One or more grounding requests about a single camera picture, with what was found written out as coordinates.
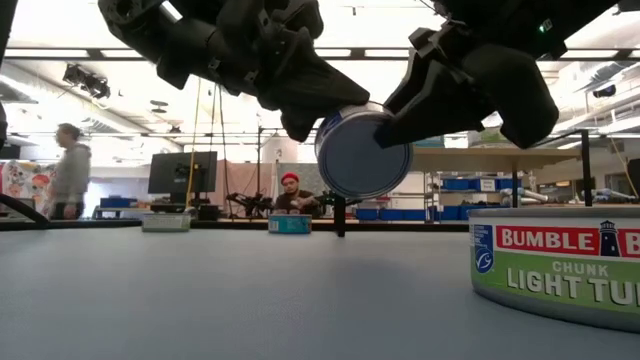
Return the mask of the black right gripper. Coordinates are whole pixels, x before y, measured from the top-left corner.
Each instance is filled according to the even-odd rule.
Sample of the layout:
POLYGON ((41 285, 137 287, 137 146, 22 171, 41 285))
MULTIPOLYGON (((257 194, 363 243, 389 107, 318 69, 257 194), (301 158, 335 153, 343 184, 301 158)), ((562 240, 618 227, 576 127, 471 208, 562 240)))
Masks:
POLYGON ((374 135, 381 147, 481 131, 494 112, 501 134, 519 148, 551 133, 559 111, 531 55, 459 24, 419 28, 410 42, 416 51, 384 103, 392 118, 374 135))

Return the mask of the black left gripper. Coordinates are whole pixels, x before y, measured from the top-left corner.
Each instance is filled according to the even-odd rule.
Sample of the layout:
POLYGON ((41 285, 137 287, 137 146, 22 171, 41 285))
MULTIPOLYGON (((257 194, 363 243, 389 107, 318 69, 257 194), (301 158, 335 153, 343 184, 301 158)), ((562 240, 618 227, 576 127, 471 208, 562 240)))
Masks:
POLYGON ((315 122, 370 93, 320 58, 316 1, 162 1, 157 74, 176 88, 191 75, 281 111, 289 138, 304 142, 315 122))

